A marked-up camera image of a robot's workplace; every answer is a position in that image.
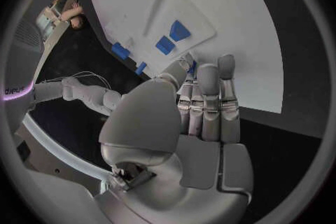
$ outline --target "black floor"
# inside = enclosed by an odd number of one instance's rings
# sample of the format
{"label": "black floor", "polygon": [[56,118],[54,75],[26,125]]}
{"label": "black floor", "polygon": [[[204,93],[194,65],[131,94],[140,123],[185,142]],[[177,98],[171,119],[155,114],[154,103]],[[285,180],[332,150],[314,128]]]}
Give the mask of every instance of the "black floor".
{"label": "black floor", "polygon": [[[50,54],[38,81],[93,71],[104,76],[113,90],[126,93],[142,82],[110,55],[91,28],[67,30]],[[99,84],[96,78],[82,80]],[[108,169],[100,154],[98,136],[105,116],[80,101],[54,100],[37,105],[34,119],[61,145],[85,160]],[[241,138],[251,155],[255,190],[242,223],[254,223],[275,208],[303,177],[320,139],[241,121]]]}

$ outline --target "purple light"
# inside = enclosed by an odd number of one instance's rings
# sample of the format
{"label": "purple light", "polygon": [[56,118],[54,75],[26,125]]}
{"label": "purple light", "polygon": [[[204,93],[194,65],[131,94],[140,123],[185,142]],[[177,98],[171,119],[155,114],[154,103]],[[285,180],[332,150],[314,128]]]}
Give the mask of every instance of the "purple light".
{"label": "purple light", "polygon": [[20,97],[23,97],[24,95],[28,94],[31,90],[32,90],[32,87],[33,87],[34,83],[33,81],[29,84],[29,86],[24,89],[23,91],[21,92],[18,92],[16,94],[10,94],[10,95],[5,95],[3,97],[3,100],[4,101],[9,101],[9,100],[14,100],[14,99],[17,99],[17,98],[20,98]]}

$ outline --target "person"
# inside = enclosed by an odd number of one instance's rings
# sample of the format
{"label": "person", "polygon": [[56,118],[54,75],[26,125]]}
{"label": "person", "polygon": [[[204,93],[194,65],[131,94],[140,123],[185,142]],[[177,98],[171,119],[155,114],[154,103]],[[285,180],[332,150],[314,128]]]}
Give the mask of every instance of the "person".
{"label": "person", "polygon": [[60,9],[62,21],[68,21],[71,28],[79,30],[85,27],[86,17],[78,0],[55,0],[52,5]]}

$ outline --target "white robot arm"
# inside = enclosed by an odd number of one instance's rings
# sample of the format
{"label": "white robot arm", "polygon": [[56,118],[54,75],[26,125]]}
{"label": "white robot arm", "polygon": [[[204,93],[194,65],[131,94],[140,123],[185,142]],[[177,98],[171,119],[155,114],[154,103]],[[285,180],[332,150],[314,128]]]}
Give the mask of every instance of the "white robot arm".
{"label": "white robot arm", "polygon": [[57,98],[66,101],[81,100],[88,108],[109,116],[122,99],[120,93],[100,86],[86,86],[74,77],[61,82],[46,82],[34,85],[35,102]]}

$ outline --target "person's arm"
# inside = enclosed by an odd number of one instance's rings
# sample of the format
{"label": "person's arm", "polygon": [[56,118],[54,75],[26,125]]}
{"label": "person's arm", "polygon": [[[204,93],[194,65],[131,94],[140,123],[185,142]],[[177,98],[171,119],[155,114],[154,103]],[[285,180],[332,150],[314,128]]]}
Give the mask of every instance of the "person's arm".
{"label": "person's arm", "polygon": [[83,13],[83,8],[81,6],[77,6],[73,9],[71,9],[71,10],[64,11],[60,16],[60,19],[62,21],[67,21],[70,18],[75,17],[75,16],[77,16],[79,14],[82,14],[82,13]]}

